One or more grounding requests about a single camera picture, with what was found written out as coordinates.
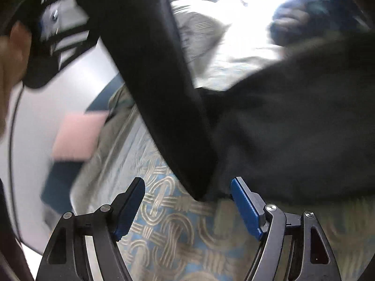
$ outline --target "metal screw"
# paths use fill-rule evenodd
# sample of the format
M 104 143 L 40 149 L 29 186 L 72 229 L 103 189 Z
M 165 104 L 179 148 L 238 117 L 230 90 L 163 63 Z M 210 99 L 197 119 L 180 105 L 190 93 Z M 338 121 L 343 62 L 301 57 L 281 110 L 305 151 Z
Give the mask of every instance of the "metal screw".
M 103 205 L 102 207 L 100 207 L 100 211 L 101 212 L 107 212 L 111 210 L 111 206 L 110 205 Z
M 267 204 L 266 205 L 266 209 L 268 210 L 268 211 L 276 211 L 276 209 L 277 209 L 277 206 L 276 205 L 274 205 L 274 204 Z
M 72 213 L 70 211 L 65 212 L 64 215 L 63 215 L 64 219 L 70 219 L 71 217 L 72 217 Z
M 57 18 L 59 17 L 59 12 L 57 11 L 57 9 L 55 9 L 51 15 L 51 20 L 53 22 L 56 22 L 57 21 Z
M 307 216 L 308 218 L 312 219 L 315 215 L 311 211 L 305 211 L 305 216 Z

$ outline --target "blue gripper pad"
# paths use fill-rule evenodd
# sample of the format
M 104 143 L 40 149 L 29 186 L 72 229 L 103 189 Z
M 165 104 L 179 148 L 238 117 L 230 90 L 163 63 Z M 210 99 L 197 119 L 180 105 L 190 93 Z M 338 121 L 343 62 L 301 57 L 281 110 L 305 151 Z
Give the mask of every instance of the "blue gripper pad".
M 112 202 L 112 234 L 117 242 L 128 234 L 143 200 L 145 190 L 146 187 L 143 179 L 136 177 L 127 191 L 119 194 Z
M 237 177 L 232 180 L 231 190 L 233 200 L 245 223 L 247 231 L 251 235 L 253 235 L 258 241 L 260 241 L 263 236 L 263 231 L 260 228 L 261 217 L 257 212 L 254 204 L 251 202 L 250 197 L 248 196 L 248 194 L 252 192 L 240 177 Z

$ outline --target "black sleeve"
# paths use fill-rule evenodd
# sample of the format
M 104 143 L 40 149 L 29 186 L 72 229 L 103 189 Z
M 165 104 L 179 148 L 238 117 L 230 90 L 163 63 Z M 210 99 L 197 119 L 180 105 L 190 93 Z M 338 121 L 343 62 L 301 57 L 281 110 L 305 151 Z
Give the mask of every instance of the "black sleeve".
M 159 152 L 189 194 L 207 191 L 216 153 L 169 0 L 76 0 L 132 94 Z
M 0 280 L 13 281 L 14 278 L 10 276 L 13 272 L 20 281 L 34 280 L 22 248 L 12 230 L 3 184 L 0 181 Z

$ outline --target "bed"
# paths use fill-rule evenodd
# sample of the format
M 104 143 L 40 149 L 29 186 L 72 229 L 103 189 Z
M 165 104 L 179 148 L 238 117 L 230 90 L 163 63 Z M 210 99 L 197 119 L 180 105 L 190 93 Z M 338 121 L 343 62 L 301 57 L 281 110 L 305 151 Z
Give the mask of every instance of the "bed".
M 212 6 L 207 3 L 204 7 L 201 2 L 197 6 L 192 1 L 173 4 L 181 39 L 187 43 L 186 60 L 195 86 L 224 90 L 283 58 L 287 50 L 272 44 L 268 30 L 275 7 L 283 1 L 263 0 L 263 5 L 257 8 L 239 5 L 236 16 L 230 19 L 223 17 L 224 11 L 207 10 Z M 225 4 L 215 6 L 226 9 Z M 188 19 L 182 16 L 186 19 L 183 20 L 178 17 L 179 12 L 209 13 L 210 24 L 200 25 L 194 16 Z M 204 39 L 211 41 L 210 49 L 199 50 L 206 48 L 207 43 L 192 49 L 191 45 L 196 44 L 194 39 L 189 40 L 192 33 L 196 39 L 205 34 Z M 146 194 L 129 234 L 118 243 L 132 278 L 243 280 L 259 243 L 247 233 L 233 201 L 195 201 L 159 154 L 126 86 L 117 91 L 109 105 L 116 103 L 124 104 L 103 128 L 97 151 L 72 187 L 75 213 L 93 212 L 111 203 L 117 194 L 126 191 L 133 178 L 140 176 L 145 180 Z M 316 213 L 344 281 L 357 280 L 374 254 L 374 204 L 373 197 L 309 208 L 278 203 L 287 212 L 300 214 L 309 209 Z M 275 280 L 284 277 L 288 244 L 290 241 L 286 239 Z M 89 238 L 87 245 L 94 280 L 101 280 Z

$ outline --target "hand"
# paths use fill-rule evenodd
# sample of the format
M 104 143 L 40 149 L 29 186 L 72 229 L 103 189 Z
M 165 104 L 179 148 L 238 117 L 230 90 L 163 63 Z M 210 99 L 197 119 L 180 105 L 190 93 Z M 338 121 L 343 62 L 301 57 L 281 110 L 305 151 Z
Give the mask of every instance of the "hand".
M 31 34 L 20 22 L 9 37 L 0 37 L 0 136 L 5 130 L 12 88 L 23 78 L 31 47 Z

